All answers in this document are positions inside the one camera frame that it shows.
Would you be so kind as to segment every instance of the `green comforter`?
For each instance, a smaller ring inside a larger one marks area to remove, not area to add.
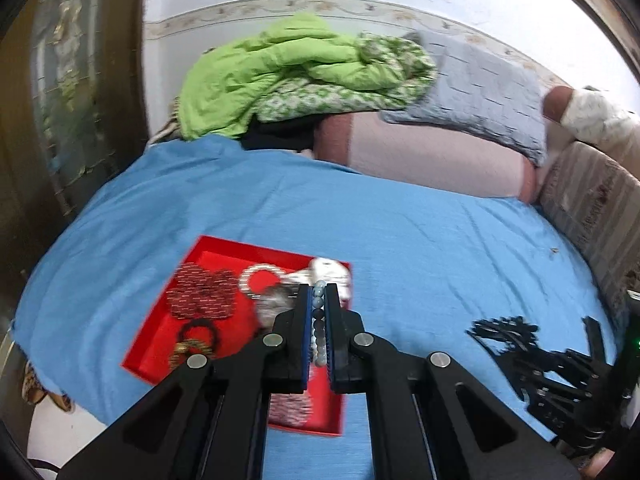
[[[236,138],[263,123],[309,114],[397,110],[433,82],[434,63],[402,38],[336,34],[313,14],[280,20],[253,38],[200,57],[180,92],[182,135]]]

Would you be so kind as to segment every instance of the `metal screw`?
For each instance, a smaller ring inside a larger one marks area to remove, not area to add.
[[[431,354],[429,361],[431,361],[432,365],[437,366],[438,368],[446,368],[451,364],[451,357],[444,352],[434,352]]]
[[[353,337],[353,341],[358,346],[371,346],[373,344],[373,336],[366,332],[360,332]]]
[[[202,354],[194,354],[187,359],[189,368],[202,368],[207,364],[207,357]]]
[[[262,338],[262,342],[265,346],[280,346],[282,341],[282,336],[276,333],[267,334]]]

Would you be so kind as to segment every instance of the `red tray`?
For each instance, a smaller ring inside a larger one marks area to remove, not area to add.
[[[244,269],[256,263],[273,264],[288,273],[305,269],[312,259],[313,256],[201,236],[182,262],[195,263],[212,271],[229,269],[239,276]],[[342,264],[351,271],[350,264]],[[256,292],[260,292],[276,282],[277,278],[271,273],[261,271],[252,276],[251,286]],[[172,276],[122,362],[123,368],[153,385],[169,374],[168,360],[174,351],[176,335],[180,327],[187,323],[186,320],[176,319],[170,314],[166,293],[174,285],[175,279]],[[238,290],[233,316],[216,320],[215,325],[221,334],[217,357],[235,354],[251,341],[258,329],[253,301]],[[197,329],[193,330],[193,334],[198,335]],[[307,389],[313,403],[313,412],[309,420],[300,428],[276,424],[270,426],[300,433],[339,436],[342,434],[342,396],[331,391],[326,368],[313,368]]]

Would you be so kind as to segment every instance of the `bed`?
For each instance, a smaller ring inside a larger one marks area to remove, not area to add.
[[[587,352],[581,319],[614,336],[591,271],[538,211],[365,176],[302,156],[246,152],[210,135],[152,147],[104,186],[38,264],[12,333],[45,387],[104,423],[149,386],[120,367],[146,313],[201,234],[351,262],[353,308],[401,351],[450,353],[545,438],[490,357],[473,320],[524,316],[545,349]],[[322,467],[372,478],[364,396],[346,400],[344,436],[270,431],[264,477]]]

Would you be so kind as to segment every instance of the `white cloth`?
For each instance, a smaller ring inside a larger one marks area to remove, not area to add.
[[[287,274],[282,280],[285,283],[306,283],[313,285],[324,280],[338,286],[341,301],[351,299],[351,273],[343,264],[329,258],[314,258],[306,269]]]
[[[575,138],[597,147],[640,178],[640,117],[602,92],[576,89],[562,116]]]

